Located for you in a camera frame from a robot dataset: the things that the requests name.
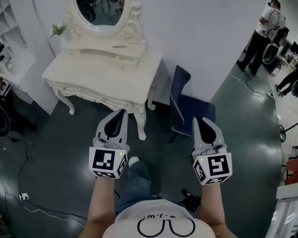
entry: white vanity table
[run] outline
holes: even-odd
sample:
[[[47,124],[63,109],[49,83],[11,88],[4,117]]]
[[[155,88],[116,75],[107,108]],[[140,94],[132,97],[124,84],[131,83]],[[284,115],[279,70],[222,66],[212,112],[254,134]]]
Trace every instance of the white vanity table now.
[[[76,95],[103,103],[112,110],[126,109],[135,115],[139,139],[145,140],[145,102],[152,104],[151,84],[161,57],[146,51],[138,22],[141,4],[125,0],[116,25],[101,30],[81,14],[76,0],[68,0],[66,30],[61,36],[63,51],[43,73],[56,96],[75,114],[65,97]]]

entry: white t-shirt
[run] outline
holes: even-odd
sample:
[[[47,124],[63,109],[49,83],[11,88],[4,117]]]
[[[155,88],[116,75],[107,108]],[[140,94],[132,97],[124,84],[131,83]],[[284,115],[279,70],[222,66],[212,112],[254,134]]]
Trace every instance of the white t-shirt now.
[[[267,8],[263,11],[262,17],[265,18],[268,22],[266,24],[258,23],[256,32],[265,38],[269,38],[272,42],[277,35],[278,30],[286,26],[285,17],[282,15],[280,10],[274,8]]]
[[[209,225],[165,199],[141,201],[122,211],[103,238],[216,238]]]

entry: carved table leg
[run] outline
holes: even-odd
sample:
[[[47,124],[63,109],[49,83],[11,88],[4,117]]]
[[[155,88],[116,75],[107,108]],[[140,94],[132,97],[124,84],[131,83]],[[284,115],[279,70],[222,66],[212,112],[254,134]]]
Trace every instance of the carved table leg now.
[[[62,101],[65,105],[67,105],[70,108],[70,114],[74,115],[75,114],[75,107],[72,104],[72,102],[70,102],[68,100],[68,98],[66,98],[64,95],[62,95],[58,89],[56,89],[54,86],[52,86],[54,93],[56,95],[56,97],[58,97],[60,99],[60,101]]]
[[[154,87],[151,87],[148,93],[148,108],[152,111],[155,110],[155,104],[152,104],[155,91],[156,89]]]
[[[146,124],[146,109],[145,104],[134,103],[134,115],[137,121],[138,135],[140,140],[146,139],[146,134],[144,132],[144,127]]]

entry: blue jeans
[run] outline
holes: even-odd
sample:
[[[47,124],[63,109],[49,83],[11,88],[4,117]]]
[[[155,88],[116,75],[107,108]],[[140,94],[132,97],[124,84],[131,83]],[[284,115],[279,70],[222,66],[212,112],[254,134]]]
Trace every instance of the blue jeans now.
[[[116,207],[116,214],[138,202],[161,199],[150,194],[150,183],[151,179],[145,164],[142,161],[133,163],[129,167],[127,188]]]

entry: power strip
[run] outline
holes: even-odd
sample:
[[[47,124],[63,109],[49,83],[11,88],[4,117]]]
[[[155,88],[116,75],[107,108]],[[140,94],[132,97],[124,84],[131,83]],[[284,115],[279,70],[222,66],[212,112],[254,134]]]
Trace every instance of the power strip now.
[[[23,200],[28,200],[29,199],[29,194],[28,193],[22,193],[19,195],[21,202]]]

